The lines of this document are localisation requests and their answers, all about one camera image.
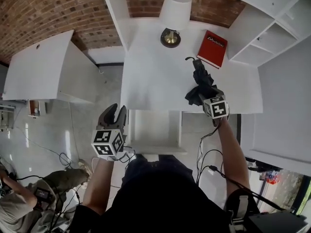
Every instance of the red book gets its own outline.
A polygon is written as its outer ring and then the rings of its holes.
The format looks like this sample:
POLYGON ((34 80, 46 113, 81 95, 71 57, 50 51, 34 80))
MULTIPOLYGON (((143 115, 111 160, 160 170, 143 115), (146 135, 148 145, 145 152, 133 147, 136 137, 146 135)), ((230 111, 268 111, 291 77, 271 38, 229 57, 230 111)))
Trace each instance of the red book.
POLYGON ((227 43, 225 39, 207 30, 197 58, 219 69, 223 64, 227 43))

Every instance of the brick ceiling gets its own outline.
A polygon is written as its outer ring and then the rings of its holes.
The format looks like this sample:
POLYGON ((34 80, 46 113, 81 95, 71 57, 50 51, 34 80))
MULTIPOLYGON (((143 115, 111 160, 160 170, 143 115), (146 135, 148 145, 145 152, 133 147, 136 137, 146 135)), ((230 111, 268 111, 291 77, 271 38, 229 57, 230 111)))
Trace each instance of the brick ceiling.
MULTIPOLYGON (((164 0, 127 0, 131 17, 158 17, 164 0)), ((230 27, 245 4, 240 0, 192 0, 191 20, 230 27)), ((0 0, 0 61, 42 39, 75 30, 81 50, 120 46, 104 0, 0 0)))

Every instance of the concrete floor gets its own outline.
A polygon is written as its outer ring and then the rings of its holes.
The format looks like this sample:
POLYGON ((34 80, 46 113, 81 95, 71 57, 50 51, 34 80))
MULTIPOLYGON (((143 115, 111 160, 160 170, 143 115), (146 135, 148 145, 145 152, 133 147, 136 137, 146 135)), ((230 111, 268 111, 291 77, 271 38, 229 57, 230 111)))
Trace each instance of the concrete floor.
MULTIPOLYGON (((18 177, 29 175, 46 176, 53 171, 62 170, 57 153, 66 153, 77 167, 77 160, 84 159, 89 164, 96 156, 91 147, 91 134, 97 125, 98 116, 113 103, 120 103, 121 80, 123 67, 105 67, 104 74, 99 74, 98 97, 96 104, 69 104, 60 100, 50 101, 48 114, 39 118, 28 116, 26 106, 17 108, 14 129, 0 133, 0 156, 6 160, 6 166, 12 165, 18 177)), ((236 115, 230 116, 233 131, 237 130, 236 115)), ((196 178, 196 158, 200 138, 214 129, 211 119, 204 114, 183 113, 182 147, 187 155, 178 154, 176 157, 187 167, 193 169, 196 178)), ((203 153, 210 149, 221 151, 218 134, 208 137, 203 142, 203 153)), ((217 152, 208 154, 205 165, 216 165, 220 168, 221 155, 217 152)), ((125 164, 115 163, 112 182, 113 186, 121 186, 125 164)), ((22 181, 24 185, 35 182, 37 178, 22 181)), ((201 177, 200 187, 217 205, 223 207, 225 202, 225 181, 219 174, 207 171, 201 177)), ((110 205, 118 191, 111 188, 110 205)), ((79 189, 83 198, 84 189, 79 189)))

